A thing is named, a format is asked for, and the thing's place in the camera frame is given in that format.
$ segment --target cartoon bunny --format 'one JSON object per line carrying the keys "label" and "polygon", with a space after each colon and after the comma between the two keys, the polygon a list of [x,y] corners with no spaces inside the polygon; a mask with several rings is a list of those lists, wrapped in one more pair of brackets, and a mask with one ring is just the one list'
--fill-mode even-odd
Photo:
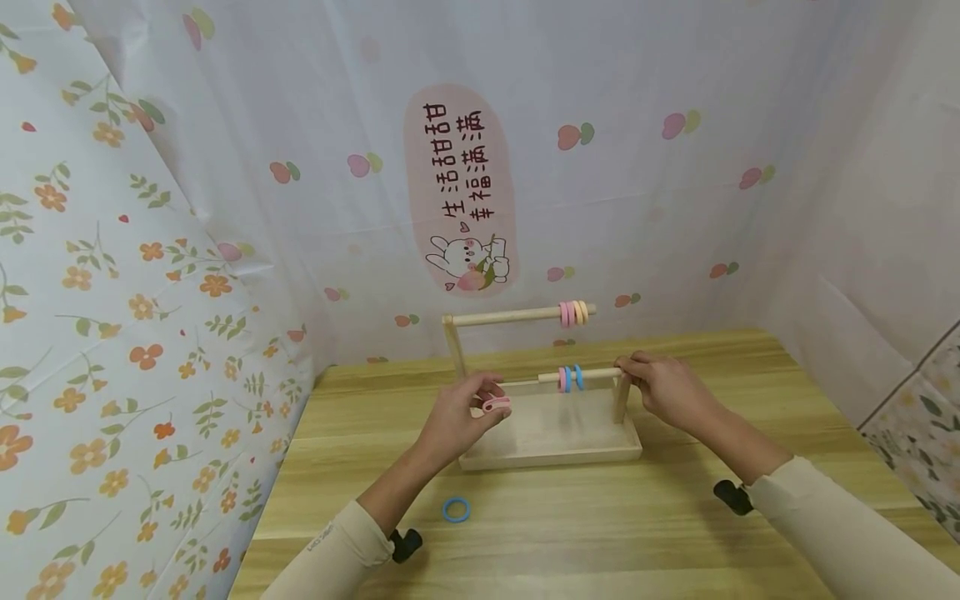
{"label": "cartoon bunny", "polygon": [[428,254],[427,262],[458,279],[482,264],[481,273],[493,269],[493,281],[503,283],[507,280],[510,259],[505,256],[507,241],[504,239],[494,237],[490,244],[484,246],[473,237],[447,242],[441,236],[434,235],[430,243],[443,254]]}

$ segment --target rubber ring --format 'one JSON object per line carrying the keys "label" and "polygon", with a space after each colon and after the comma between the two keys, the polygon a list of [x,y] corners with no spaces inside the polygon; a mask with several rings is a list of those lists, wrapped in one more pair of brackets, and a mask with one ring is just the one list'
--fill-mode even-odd
{"label": "rubber ring", "polygon": [[[457,516],[457,517],[450,516],[447,513],[446,509],[450,508],[451,504],[456,504],[458,502],[460,504],[463,504],[466,510],[461,516]],[[447,522],[462,523],[465,520],[467,520],[469,517],[470,517],[470,503],[467,502],[466,498],[463,498],[461,496],[453,496],[452,498],[448,498],[446,502],[444,502],[444,518],[447,520]]]}

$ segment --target beige sleeve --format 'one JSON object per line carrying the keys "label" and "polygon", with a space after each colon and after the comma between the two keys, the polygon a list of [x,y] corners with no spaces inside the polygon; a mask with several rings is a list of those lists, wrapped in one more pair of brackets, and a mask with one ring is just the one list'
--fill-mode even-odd
{"label": "beige sleeve", "polygon": [[838,598],[960,598],[960,576],[804,458],[747,492]]}
{"label": "beige sleeve", "polygon": [[340,600],[352,598],[360,584],[390,560],[394,543],[356,500],[283,569],[261,598]]}

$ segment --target left hand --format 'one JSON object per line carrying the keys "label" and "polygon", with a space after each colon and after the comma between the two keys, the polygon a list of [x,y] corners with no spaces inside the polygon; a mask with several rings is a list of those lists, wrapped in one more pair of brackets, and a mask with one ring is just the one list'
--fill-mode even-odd
{"label": "left hand", "polygon": [[503,377],[494,372],[476,372],[451,386],[441,388],[415,447],[437,469],[455,461],[471,446],[510,416],[509,408],[497,408],[475,418],[470,407],[492,397],[503,397],[497,385]]}

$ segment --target floral wallpaper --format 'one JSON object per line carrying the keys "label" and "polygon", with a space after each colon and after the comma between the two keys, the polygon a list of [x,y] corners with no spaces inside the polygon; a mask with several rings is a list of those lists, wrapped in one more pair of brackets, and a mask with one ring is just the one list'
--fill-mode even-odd
{"label": "floral wallpaper", "polygon": [[224,597],[313,379],[68,5],[0,10],[5,598]]}
{"label": "floral wallpaper", "polygon": [[887,399],[861,434],[960,541],[960,328]]}

